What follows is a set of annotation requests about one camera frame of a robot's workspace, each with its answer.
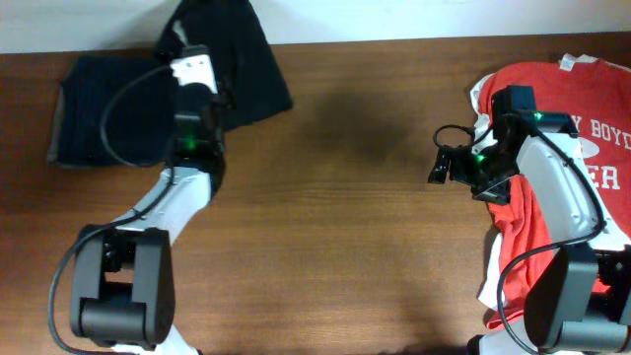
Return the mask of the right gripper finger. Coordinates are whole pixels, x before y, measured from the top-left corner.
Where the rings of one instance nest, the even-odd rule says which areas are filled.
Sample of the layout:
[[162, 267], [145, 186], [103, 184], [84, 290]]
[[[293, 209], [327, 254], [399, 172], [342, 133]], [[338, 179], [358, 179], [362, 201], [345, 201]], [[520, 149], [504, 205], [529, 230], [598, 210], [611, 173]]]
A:
[[444, 149], [439, 149], [435, 164], [429, 173], [428, 182], [433, 184], [444, 184], [450, 170], [450, 164], [451, 154]]
[[474, 200], [507, 205], [511, 201], [510, 177], [499, 176], [474, 186], [471, 189]]

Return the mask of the black shorts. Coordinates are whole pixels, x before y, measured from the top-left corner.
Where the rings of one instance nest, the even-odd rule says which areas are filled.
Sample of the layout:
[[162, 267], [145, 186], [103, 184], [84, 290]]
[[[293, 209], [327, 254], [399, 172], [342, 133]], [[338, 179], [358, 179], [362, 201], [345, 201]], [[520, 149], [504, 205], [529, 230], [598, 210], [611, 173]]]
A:
[[285, 79], [249, 1], [180, 1], [154, 52], [171, 61], [186, 44], [209, 49], [216, 80], [231, 95], [233, 107], [222, 114], [224, 130], [252, 125], [293, 108]]

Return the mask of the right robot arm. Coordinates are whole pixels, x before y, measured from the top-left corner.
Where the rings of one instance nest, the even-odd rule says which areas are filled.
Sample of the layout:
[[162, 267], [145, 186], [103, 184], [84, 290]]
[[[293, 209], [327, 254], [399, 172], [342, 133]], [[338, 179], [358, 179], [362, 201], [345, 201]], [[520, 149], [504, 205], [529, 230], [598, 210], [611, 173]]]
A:
[[506, 205], [509, 180], [521, 175], [551, 239], [513, 258], [497, 288], [519, 263], [555, 253], [527, 293], [522, 324], [471, 338], [467, 353], [629, 353], [630, 240], [593, 186], [571, 116], [537, 109], [532, 87], [510, 85], [493, 95], [490, 124], [466, 132], [464, 146], [439, 145], [428, 181], [455, 180], [475, 200]]

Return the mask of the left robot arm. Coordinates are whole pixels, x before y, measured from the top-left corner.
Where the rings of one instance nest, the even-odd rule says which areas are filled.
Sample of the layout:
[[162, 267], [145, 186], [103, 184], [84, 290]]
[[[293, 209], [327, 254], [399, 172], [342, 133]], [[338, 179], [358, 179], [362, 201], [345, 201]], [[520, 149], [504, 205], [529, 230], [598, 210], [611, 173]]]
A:
[[174, 325], [172, 246], [222, 185], [221, 115], [232, 105], [228, 84], [181, 85], [175, 137], [158, 182], [118, 219], [86, 226], [66, 255], [75, 262], [70, 328], [98, 353], [197, 353]]

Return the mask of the folded navy blue garment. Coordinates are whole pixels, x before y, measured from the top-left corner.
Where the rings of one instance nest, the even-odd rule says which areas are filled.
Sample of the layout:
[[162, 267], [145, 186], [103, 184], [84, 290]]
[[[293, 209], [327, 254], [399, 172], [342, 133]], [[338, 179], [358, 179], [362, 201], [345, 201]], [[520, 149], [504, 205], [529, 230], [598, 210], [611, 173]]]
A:
[[80, 56], [60, 82], [46, 160], [64, 168], [160, 164], [177, 80], [150, 57]]

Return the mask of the red soccer t-shirt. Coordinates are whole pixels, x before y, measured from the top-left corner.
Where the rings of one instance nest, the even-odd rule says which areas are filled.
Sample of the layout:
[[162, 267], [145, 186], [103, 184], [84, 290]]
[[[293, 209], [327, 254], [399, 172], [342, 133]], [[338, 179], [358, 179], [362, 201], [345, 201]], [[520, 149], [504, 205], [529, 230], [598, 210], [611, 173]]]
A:
[[582, 237], [598, 219], [606, 228], [594, 247], [622, 250], [630, 243], [629, 69], [586, 55], [512, 64], [473, 86], [477, 115], [487, 113], [492, 121], [491, 97], [509, 85], [533, 87], [538, 113], [571, 117], [577, 137], [555, 131], [547, 137], [579, 169], [573, 172], [540, 138], [527, 137], [517, 157], [520, 174], [510, 180], [510, 203], [488, 206], [499, 232], [478, 299], [495, 312], [486, 323], [491, 330], [522, 318], [526, 295], [554, 254], [529, 257], [501, 282], [500, 273], [517, 256]]

